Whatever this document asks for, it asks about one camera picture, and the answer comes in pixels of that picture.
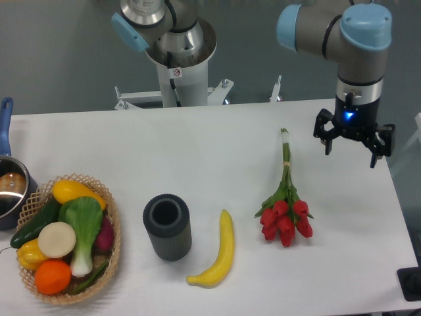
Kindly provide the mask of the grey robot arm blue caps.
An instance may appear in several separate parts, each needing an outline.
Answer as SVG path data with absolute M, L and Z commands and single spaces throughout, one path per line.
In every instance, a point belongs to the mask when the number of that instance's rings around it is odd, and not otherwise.
M 196 2 L 121 1 L 111 23 L 128 47 L 155 63 L 165 107 L 210 104 L 208 61 L 216 34 L 197 15 Z M 289 5 L 280 14 L 280 45 L 338 65 L 335 110 L 322 109 L 314 127 L 326 153 L 343 137 L 367 147 L 372 163 L 391 155 L 395 127 L 376 121 L 391 27 L 391 13 L 371 1 L 315 1 Z

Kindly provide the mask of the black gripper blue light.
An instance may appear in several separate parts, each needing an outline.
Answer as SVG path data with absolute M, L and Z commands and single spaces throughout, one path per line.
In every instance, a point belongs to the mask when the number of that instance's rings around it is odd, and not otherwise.
M 325 155 L 332 151 L 332 142 L 341 136 L 344 138 L 363 138 L 363 144 L 372 153 L 370 168 L 374 168 L 382 157 L 390 157 L 395 146 L 395 125 L 378 125 L 376 122 L 380 99 L 360 103 L 349 92 L 342 99 L 335 97 L 334 115 L 327 109 L 321 109 L 316 116 L 313 136 L 325 146 Z M 332 127 L 326 130 L 327 123 Z

